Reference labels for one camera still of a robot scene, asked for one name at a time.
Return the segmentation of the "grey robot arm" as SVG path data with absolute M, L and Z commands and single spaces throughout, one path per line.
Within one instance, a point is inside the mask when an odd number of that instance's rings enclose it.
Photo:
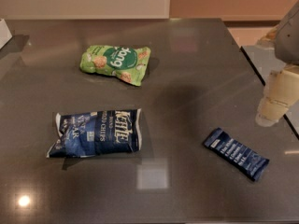
M 270 127 L 299 100 L 299 1 L 258 44 L 272 45 L 275 57 L 285 63 L 269 74 L 257 109 L 256 122 Z

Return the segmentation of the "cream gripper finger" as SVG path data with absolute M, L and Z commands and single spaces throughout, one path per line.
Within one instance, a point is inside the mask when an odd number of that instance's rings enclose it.
M 299 68 L 272 71 L 266 80 L 256 115 L 262 127 L 276 124 L 299 100 Z

